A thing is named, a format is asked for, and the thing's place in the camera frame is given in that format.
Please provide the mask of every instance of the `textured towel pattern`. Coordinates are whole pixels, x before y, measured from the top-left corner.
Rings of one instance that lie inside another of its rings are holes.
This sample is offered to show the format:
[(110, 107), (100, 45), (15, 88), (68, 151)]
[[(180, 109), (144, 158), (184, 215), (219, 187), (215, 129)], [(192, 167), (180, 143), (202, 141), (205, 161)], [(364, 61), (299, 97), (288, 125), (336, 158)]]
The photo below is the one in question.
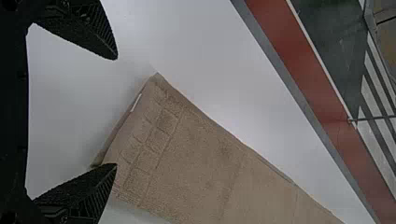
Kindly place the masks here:
[(141, 93), (102, 153), (117, 198), (175, 224), (342, 223), (161, 75)]

